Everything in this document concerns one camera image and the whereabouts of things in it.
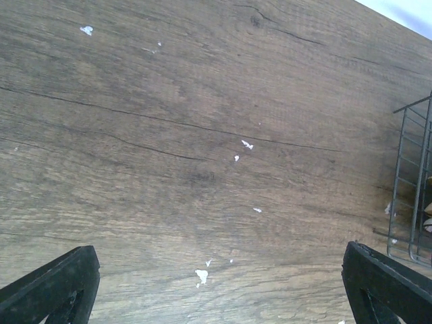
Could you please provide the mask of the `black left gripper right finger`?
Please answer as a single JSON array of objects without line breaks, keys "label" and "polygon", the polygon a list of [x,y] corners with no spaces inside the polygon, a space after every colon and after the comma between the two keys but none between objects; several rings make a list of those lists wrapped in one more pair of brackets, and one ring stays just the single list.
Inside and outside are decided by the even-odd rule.
[{"label": "black left gripper right finger", "polygon": [[430,323],[431,280],[350,241],[342,279],[356,323]]}]

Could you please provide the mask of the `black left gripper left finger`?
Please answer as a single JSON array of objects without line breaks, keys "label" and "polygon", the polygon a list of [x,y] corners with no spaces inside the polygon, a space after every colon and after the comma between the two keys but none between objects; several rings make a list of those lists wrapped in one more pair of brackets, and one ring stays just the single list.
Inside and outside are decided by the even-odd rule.
[{"label": "black left gripper left finger", "polygon": [[2,323],[88,323],[100,282],[93,246],[79,246],[1,288]]}]

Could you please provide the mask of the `white blue-striped plate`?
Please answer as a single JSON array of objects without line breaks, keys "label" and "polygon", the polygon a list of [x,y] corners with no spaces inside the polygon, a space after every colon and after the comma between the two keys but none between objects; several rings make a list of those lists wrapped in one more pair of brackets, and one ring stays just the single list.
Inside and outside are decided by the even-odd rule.
[{"label": "white blue-striped plate", "polygon": [[423,223],[423,229],[426,232],[429,232],[429,233],[432,232],[432,218],[428,218],[427,220],[424,221],[424,223]]}]

